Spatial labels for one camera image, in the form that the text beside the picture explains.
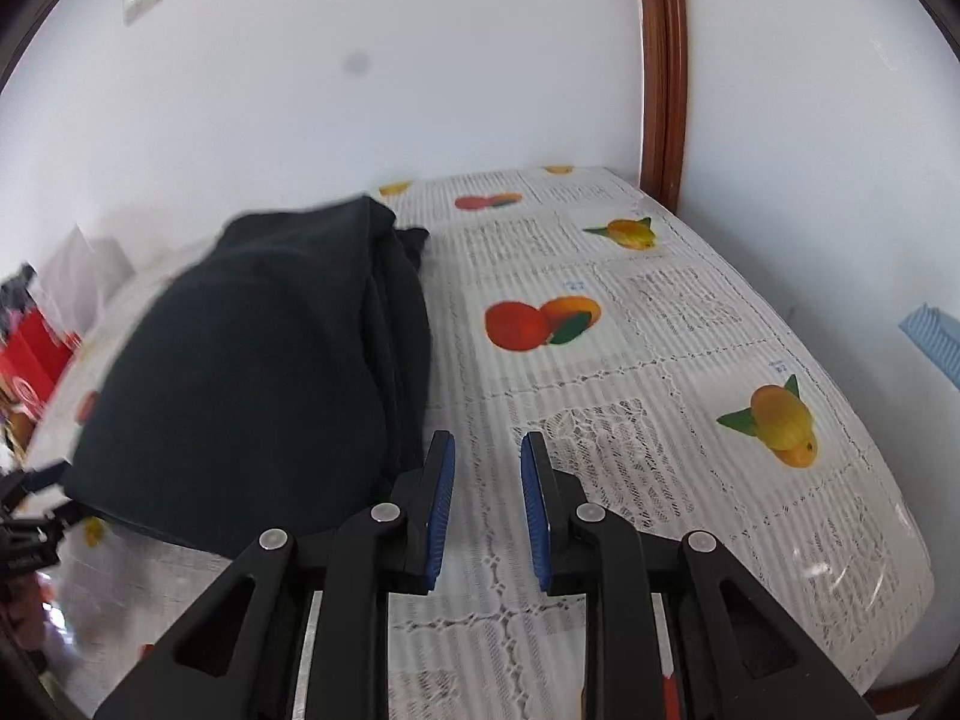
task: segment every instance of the blue gripper pad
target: blue gripper pad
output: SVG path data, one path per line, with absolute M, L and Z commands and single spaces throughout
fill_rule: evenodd
M 443 546 L 446 543 L 446 527 L 450 522 L 450 498 L 453 497 L 453 473 L 456 466 L 457 448 L 453 436 L 446 440 L 443 464 L 434 491 L 433 507 L 426 523 L 426 564 L 424 579 L 427 589 L 434 589 L 440 566 L 443 564 Z
M 960 322 L 925 304 L 906 317 L 899 327 L 960 389 Z
M 534 573 L 541 590 L 546 590 L 550 586 L 550 526 L 529 436 L 524 436 L 520 444 L 520 483 L 523 487 L 523 504 L 527 511 L 527 532 L 530 533 Z

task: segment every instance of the red box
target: red box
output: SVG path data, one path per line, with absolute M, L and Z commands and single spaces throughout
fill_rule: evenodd
M 47 327 L 38 309 L 28 312 L 0 352 L 0 376 L 35 419 L 40 419 L 74 349 Z

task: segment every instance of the black cloth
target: black cloth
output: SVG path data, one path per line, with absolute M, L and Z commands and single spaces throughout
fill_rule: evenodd
M 339 525 L 424 460 L 425 230 L 363 196 L 234 220 L 134 330 L 64 490 L 235 557 Z

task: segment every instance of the folded clothing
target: folded clothing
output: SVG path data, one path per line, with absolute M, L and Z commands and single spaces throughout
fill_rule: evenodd
M 155 538 L 235 557 L 339 525 L 422 463 L 425 230 L 366 196 L 237 218 L 134 330 L 64 478 Z

